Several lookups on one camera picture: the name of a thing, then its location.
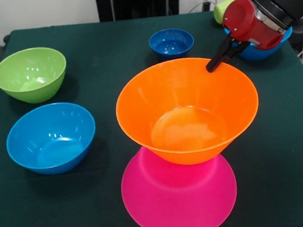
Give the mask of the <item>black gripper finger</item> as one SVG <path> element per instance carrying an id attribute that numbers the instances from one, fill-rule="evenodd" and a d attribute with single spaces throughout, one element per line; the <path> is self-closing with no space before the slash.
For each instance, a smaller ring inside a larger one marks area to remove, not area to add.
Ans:
<path id="1" fill-rule="evenodd" d="M 233 58 L 235 55 L 244 51 L 249 45 L 250 42 L 239 42 L 239 43 L 232 42 L 231 46 L 227 49 L 225 53 L 225 59 Z"/>
<path id="2" fill-rule="evenodd" d="M 228 57 L 229 52 L 232 50 L 233 38 L 228 34 L 221 42 L 216 54 L 211 58 L 208 64 L 206 64 L 206 70 L 213 72 L 218 65 Z"/>

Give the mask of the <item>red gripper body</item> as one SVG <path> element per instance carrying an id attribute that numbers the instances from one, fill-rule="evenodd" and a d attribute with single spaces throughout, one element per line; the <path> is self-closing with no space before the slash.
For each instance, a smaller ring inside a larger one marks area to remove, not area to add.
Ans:
<path id="1" fill-rule="evenodd" d="M 223 26 L 230 30 L 232 38 L 253 43 L 263 50 L 276 47 L 285 34 L 285 30 L 273 25 L 251 0 L 231 2 L 224 12 Z"/>

